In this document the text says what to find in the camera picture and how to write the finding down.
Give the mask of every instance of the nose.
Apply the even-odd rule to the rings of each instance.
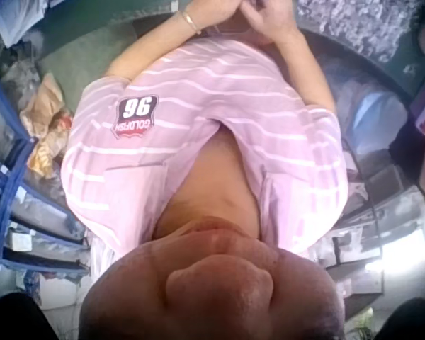
[[[215,334],[211,339],[259,339],[259,335],[263,339],[262,332],[268,329],[262,324],[269,318],[272,294],[268,271],[229,255],[209,256],[174,271],[166,282],[167,304],[174,317],[188,322],[187,329]]]

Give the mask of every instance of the fingers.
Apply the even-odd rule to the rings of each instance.
[[[254,29],[261,30],[263,28],[263,17],[247,0],[243,0],[240,8],[242,14]]]

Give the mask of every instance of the person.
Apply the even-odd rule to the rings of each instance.
[[[192,39],[236,11],[290,84],[254,46]],[[342,336],[334,282],[298,256],[347,198],[334,109],[291,1],[192,0],[126,49],[85,88],[62,165],[70,208],[119,258],[80,339]]]

